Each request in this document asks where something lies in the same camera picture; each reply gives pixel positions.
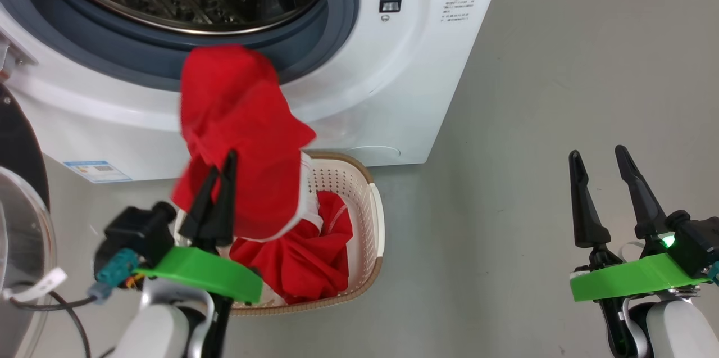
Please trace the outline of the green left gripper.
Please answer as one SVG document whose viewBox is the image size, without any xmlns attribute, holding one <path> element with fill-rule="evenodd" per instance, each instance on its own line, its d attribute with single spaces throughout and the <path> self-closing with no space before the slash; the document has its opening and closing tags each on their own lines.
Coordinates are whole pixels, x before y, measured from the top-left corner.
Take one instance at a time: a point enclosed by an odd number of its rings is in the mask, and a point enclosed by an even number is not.
<svg viewBox="0 0 719 358">
<path fill-rule="evenodd" d="M 233 241 L 237 154 L 231 150 L 218 171 L 210 168 L 185 217 L 178 234 L 191 241 L 209 241 L 227 246 Z M 217 194 L 213 200 L 213 190 Z M 194 246 L 173 246 L 154 266 L 134 269 L 146 278 L 165 279 L 241 303 L 259 303 L 263 281 L 252 269 Z"/>
</svg>

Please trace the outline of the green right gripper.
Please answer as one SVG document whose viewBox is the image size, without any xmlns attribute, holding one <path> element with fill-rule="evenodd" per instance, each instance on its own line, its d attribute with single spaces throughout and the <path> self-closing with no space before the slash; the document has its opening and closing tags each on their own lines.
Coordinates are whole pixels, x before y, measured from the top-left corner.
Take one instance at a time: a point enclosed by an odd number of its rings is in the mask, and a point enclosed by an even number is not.
<svg viewBox="0 0 719 358">
<path fill-rule="evenodd" d="M 632 208 L 636 216 L 634 232 L 637 238 L 658 236 L 668 233 L 667 215 L 657 201 L 626 146 L 617 145 L 615 156 L 622 180 L 631 195 Z M 611 235 L 598 216 L 588 188 L 589 176 L 580 152 L 568 154 L 570 172 L 570 193 L 572 198 L 572 223 L 575 246 L 593 248 L 590 253 L 590 267 L 570 276 L 570 288 L 576 302 L 600 301 L 614 297 L 639 296 L 670 288 L 696 286 L 709 282 L 706 274 L 691 278 L 670 255 L 676 246 L 667 252 L 645 256 L 635 261 L 619 261 L 608 264 L 602 257 L 613 256 L 606 246 Z"/>
</svg>

